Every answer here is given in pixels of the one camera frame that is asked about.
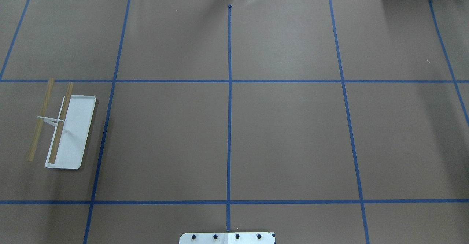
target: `metal bracket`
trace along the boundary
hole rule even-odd
[[[179,244],[275,244],[275,233],[184,233],[179,238]]]

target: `white metal plate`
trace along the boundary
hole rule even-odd
[[[275,233],[184,233],[179,238],[179,244],[275,244]]]
[[[93,118],[96,97],[94,96],[72,96],[70,99],[67,117],[63,125],[62,137],[60,138],[57,158],[54,164],[49,163],[52,144],[55,137],[52,136],[45,166],[47,168],[78,169],[82,164],[83,153],[85,151],[86,140],[88,139],[89,126]]]

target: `blue tape line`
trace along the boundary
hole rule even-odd
[[[0,204],[91,204],[73,200],[0,200]],[[469,203],[469,199],[345,199],[345,200],[95,200],[93,204],[178,205],[178,204],[412,204]]]
[[[232,200],[231,204],[360,204],[360,200]]]
[[[217,79],[117,79],[116,82],[163,82],[163,83],[228,83]]]
[[[321,79],[233,79],[233,83],[340,83],[341,80]]]
[[[21,14],[20,21],[18,22],[15,33],[13,35],[13,39],[11,40],[10,48],[8,48],[7,56],[5,57],[5,62],[3,62],[3,67],[0,72],[0,79],[3,78],[3,73],[5,72],[5,69],[7,68],[8,59],[10,58],[11,50],[13,50],[13,45],[15,44],[16,36],[18,35],[18,32],[20,30],[21,23],[23,22],[23,19],[25,18],[26,10],[28,9],[29,2],[30,0],[26,0],[25,8],[23,9],[23,13]]]
[[[231,224],[231,5],[228,5],[228,137],[226,142],[226,231],[230,231]]]
[[[459,102],[461,103],[462,112],[464,112],[464,117],[466,118],[466,123],[469,126],[469,117],[468,117],[468,113],[466,111],[466,106],[464,106],[464,102],[462,101],[461,92],[459,92],[458,83],[456,81],[456,77],[454,76],[453,68],[451,67],[451,62],[449,61],[449,57],[448,57],[448,53],[446,51],[446,47],[444,46],[443,39],[442,39],[441,34],[439,32],[437,19],[435,17],[435,12],[433,10],[433,0],[428,0],[428,4],[430,6],[430,12],[432,13],[432,18],[433,18],[433,23],[435,25],[435,30],[437,31],[438,39],[439,39],[440,44],[441,44],[441,49],[443,49],[444,58],[446,59],[446,63],[448,65],[448,69],[449,69],[449,72],[451,74],[451,78],[453,79],[454,88],[456,89],[456,93],[458,94]]]
[[[330,18],[332,20],[332,27],[334,30],[335,50],[337,52],[337,61],[339,64],[340,80],[342,80],[342,92],[344,95],[345,112],[347,114],[347,123],[348,123],[348,132],[350,134],[350,144],[352,146],[353,162],[355,165],[355,176],[357,178],[358,195],[361,201],[360,206],[362,209],[362,220],[363,220],[363,229],[365,231],[365,241],[366,241],[366,244],[370,244],[370,236],[368,234],[368,223],[366,221],[365,204],[363,204],[362,202],[363,201],[362,182],[360,180],[360,170],[358,168],[357,151],[355,150],[355,139],[353,136],[352,120],[350,119],[350,110],[348,108],[347,90],[345,89],[344,72],[342,69],[342,60],[340,58],[339,40],[337,37],[337,28],[335,26],[334,8],[333,8],[332,0],[329,0],[329,7],[330,7]]]
[[[365,80],[354,80],[345,79],[346,83],[452,83],[452,80],[379,80],[379,79],[365,79]]]
[[[94,202],[95,202],[95,197],[96,197],[97,181],[99,179],[99,171],[101,169],[101,161],[102,161],[102,158],[103,158],[104,144],[106,142],[107,127],[109,126],[109,116],[111,114],[112,99],[114,98],[114,89],[115,89],[115,85],[116,85],[117,72],[119,70],[119,61],[121,59],[122,44],[124,43],[125,27],[127,25],[127,17],[129,15],[129,7],[130,7],[130,0],[127,0],[127,7],[126,7],[126,10],[125,10],[125,16],[124,16],[124,24],[122,25],[121,41],[119,43],[119,51],[117,52],[116,66],[115,66],[115,69],[114,69],[114,80],[113,80],[112,87],[111,87],[111,94],[109,95],[109,103],[107,105],[106,120],[104,122],[104,131],[103,131],[103,136],[101,138],[101,147],[99,149],[99,157],[97,159],[96,173],[95,173],[95,177],[94,177],[93,191],[92,191],[92,196],[91,196],[91,203],[89,204],[88,218],[87,218],[87,221],[86,221],[86,228],[85,228],[85,234],[84,234],[84,237],[83,237],[83,244],[86,244],[87,241],[88,241],[89,226],[91,224],[91,218],[92,218],[92,215],[93,215],[93,207],[94,207]]]
[[[2,79],[0,82],[47,82],[47,79]],[[112,79],[55,79],[55,82],[111,83]]]
[[[0,204],[90,204],[91,201],[69,200],[4,200]]]
[[[186,200],[186,201],[94,201],[94,204],[161,204],[161,205],[177,205],[177,204],[226,204],[225,200]]]
[[[447,84],[453,80],[381,80],[381,79],[344,79],[345,83],[398,83],[398,84]],[[47,79],[1,79],[0,82],[47,82]],[[163,83],[342,83],[340,79],[56,79],[55,82],[163,82]],[[469,83],[469,80],[456,80]]]
[[[369,199],[365,204],[394,204],[394,203],[469,203],[469,199]]]

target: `wooden dowel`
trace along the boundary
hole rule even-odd
[[[62,105],[62,111],[60,112],[60,120],[65,120],[67,117],[67,110],[69,109],[70,99],[72,98],[73,83],[69,82],[67,92],[65,94],[65,100]],[[57,157],[57,150],[59,149],[60,138],[62,137],[64,122],[57,122],[57,130],[55,132],[54,142],[52,143],[51,155],[49,157],[49,163],[55,163]]]
[[[49,99],[52,94],[52,88],[54,87],[54,82],[55,80],[53,78],[49,78],[49,81],[47,82],[47,89],[45,90],[44,99],[42,100],[42,107],[41,107],[41,111],[39,112],[39,116],[44,117],[45,113],[47,112],[47,106],[49,105]],[[28,160],[29,162],[32,162],[32,160],[34,159],[34,154],[36,153],[37,144],[39,143],[39,136],[42,130],[42,122],[43,120],[41,118],[37,118],[36,128],[34,130],[34,136],[32,138],[30,150],[28,152],[28,157],[26,158],[26,160]]]

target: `white tray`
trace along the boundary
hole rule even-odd
[[[52,136],[45,166],[47,168],[78,169],[82,164],[86,140],[88,139],[89,126],[93,118],[96,97],[94,96],[72,96],[70,99],[67,117],[63,124],[62,137],[60,138],[57,158],[55,163],[49,163],[55,132]]]

